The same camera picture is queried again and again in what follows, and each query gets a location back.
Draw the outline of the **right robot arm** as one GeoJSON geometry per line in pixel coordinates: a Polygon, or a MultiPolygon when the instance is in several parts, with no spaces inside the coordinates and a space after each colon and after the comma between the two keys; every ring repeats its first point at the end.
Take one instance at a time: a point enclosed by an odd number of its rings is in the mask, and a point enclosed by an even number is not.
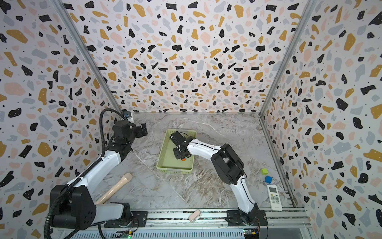
{"type": "Polygon", "coordinates": [[[261,222],[264,214],[250,195],[245,181],[244,163],[230,145],[207,144],[179,131],[172,133],[170,140],[175,145],[173,152],[176,159],[185,160],[196,155],[213,164],[218,177],[230,186],[235,196],[242,223],[251,226],[261,222]]]}

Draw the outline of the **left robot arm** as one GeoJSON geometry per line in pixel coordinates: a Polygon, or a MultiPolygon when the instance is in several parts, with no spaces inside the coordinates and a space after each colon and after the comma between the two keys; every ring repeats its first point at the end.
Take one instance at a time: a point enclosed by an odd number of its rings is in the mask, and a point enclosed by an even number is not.
{"type": "Polygon", "coordinates": [[[145,123],[137,126],[128,120],[118,121],[112,130],[112,142],[95,162],[75,179],[51,190],[50,208],[44,224],[46,231],[51,227],[80,231],[109,221],[130,222],[132,215],[128,204],[96,203],[92,194],[111,170],[132,152],[134,140],[146,136],[148,131],[145,123]]]}

